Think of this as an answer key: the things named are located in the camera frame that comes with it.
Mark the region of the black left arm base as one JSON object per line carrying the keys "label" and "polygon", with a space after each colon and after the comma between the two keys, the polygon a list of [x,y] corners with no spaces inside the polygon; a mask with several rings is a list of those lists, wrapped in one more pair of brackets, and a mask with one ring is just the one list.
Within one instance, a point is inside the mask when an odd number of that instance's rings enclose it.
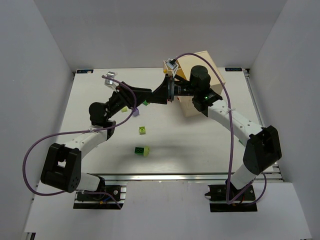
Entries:
{"label": "black left arm base", "polygon": [[123,184],[106,184],[100,193],[77,191],[73,203],[76,210],[120,210],[126,199],[127,186]]}

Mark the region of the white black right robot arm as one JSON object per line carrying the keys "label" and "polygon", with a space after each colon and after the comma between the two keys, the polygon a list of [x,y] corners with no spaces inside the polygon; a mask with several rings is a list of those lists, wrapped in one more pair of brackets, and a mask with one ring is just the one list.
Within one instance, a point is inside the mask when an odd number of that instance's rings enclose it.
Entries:
{"label": "white black right robot arm", "polygon": [[273,126],[262,126],[244,79],[228,80],[227,92],[207,111],[185,117],[176,98],[142,107],[149,146],[147,171],[152,174],[225,174],[240,190],[281,157],[268,143],[279,141]]}

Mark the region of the cream plastic drawer cabinet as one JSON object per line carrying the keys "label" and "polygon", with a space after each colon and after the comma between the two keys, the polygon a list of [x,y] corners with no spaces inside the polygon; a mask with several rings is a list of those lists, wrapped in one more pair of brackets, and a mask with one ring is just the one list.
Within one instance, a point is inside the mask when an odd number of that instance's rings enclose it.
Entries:
{"label": "cream plastic drawer cabinet", "polygon": [[185,117],[200,115],[213,100],[222,99],[226,81],[206,50],[165,60],[163,73],[169,77],[167,99],[177,98]]}

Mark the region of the lime green small lego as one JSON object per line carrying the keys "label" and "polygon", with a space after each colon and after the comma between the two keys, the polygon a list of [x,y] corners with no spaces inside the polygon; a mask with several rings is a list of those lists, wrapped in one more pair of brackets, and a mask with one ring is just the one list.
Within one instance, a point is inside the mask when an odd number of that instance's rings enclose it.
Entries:
{"label": "lime green small lego", "polygon": [[123,107],[122,109],[121,109],[121,112],[122,113],[125,113],[125,112],[127,112],[128,111],[128,108],[127,107]]}

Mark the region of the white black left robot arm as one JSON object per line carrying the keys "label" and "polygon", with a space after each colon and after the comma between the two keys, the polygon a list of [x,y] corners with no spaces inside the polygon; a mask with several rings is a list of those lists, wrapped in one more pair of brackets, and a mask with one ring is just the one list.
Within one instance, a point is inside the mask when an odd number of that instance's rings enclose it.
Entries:
{"label": "white black left robot arm", "polygon": [[111,120],[124,107],[134,111],[143,102],[152,102],[151,89],[133,87],[121,82],[107,102],[94,102],[89,106],[91,126],[78,131],[78,136],[66,143],[53,143],[47,152],[40,181],[63,192],[76,190],[98,193],[103,179],[82,172],[82,160],[98,145],[113,135],[118,123]]}

